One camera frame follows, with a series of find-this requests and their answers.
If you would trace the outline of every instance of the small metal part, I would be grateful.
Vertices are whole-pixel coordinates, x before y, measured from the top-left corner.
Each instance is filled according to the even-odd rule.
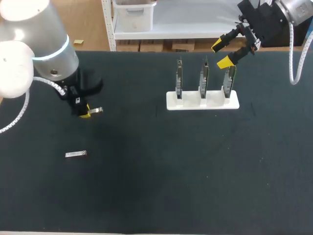
[[[97,114],[97,113],[101,113],[101,112],[103,112],[103,108],[102,107],[95,108],[95,109],[90,109],[88,111],[89,114]]]
[[[70,152],[70,153],[66,153],[65,157],[66,158],[71,158],[71,157],[79,157],[79,156],[86,156],[87,155],[87,151],[78,151],[78,152]]]
[[[225,98],[230,98],[231,90],[234,85],[234,80],[236,77],[236,66],[231,66],[229,69],[226,70],[224,82],[223,82],[223,89]]]
[[[56,70],[51,70],[51,71],[50,71],[50,74],[51,74],[52,76],[57,76],[57,75],[58,75],[58,71],[56,71]]]
[[[207,58],[205,59],[202,67],[202,71],[200,73],[200,95],[201,99],[206,99],[206,90],[209,81],[209,64]]]
[[[177,61],[177,72],[176,72],[176,94],[177,99],[182,99],[182,60]]]

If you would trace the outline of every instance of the cardboard box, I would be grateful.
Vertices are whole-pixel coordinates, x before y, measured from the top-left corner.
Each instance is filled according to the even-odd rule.
[[[142,40],[140,44],[140,51],[162,52],[163,40]]]
[[[172,45],[173,50],[193,51],[195,49],[194,39],[175,39]]]
[[[120,40],[116,42],[117,51],[139,51],[139,40]]]

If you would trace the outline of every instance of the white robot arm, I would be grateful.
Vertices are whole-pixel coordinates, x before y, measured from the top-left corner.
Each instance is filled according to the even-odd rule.
[[[50,0],[2,0],[0,14],[0,96],[15,98],[28,91],[38,74],[61,86],[72,112],[88,118],[85,99],[98,93],[102,80],[79,66],[79,60]]]

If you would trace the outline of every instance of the silver cylinder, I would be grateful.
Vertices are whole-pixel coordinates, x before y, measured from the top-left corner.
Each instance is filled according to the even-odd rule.
[[[311,0],[277,0],[275,4],[279,6],[287,20],[294,26],[313,16]]]
[[[47,4],[39,8],[37,5],[41,3],[37,4],[38,0],[29,0],[27,2],[32,1],[32,4],[27,5],[27,10],[35,14],[16,20],[5,13],[10,11],[13,16],[14,10],[18,12],[21,6],[11,4],[6,9],[6,1],[11,0],[2,0],[5,2],[0,8],[3,25],[14,35],[14,40],[24,42],[33,50],[34,66],[39,74],[52,81],[60,81],[73,74],[79,61],[71,43],[67,44],[68,36],[54,5],[45,0]]]

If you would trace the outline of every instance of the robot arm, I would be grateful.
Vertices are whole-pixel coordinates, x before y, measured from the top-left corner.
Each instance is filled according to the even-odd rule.
[[[218,52],[239,34],[246,37],[246,46],[229,53],[218,62],[221,69],[236,65],[249,52],[254,54],[258,49],[258,42],[265,43],[281,34],[288,23],[297,26],[313,16],[312,0],[275,0],[272,5],[264,3],[258,8],[254,8],[249,0],[243,0],[238,7],[242,13],[239,16],[241,23],[236,29],[222,35],[212,50]]]
[[[100,92],[101,77],[80,67],[50,0],[2,0],[0,14],[0,96],[14,98],[28,91],[35,67],[66,91],[60,98],[75,115],[88,118],[99,111],[89,109],[86,96]]]

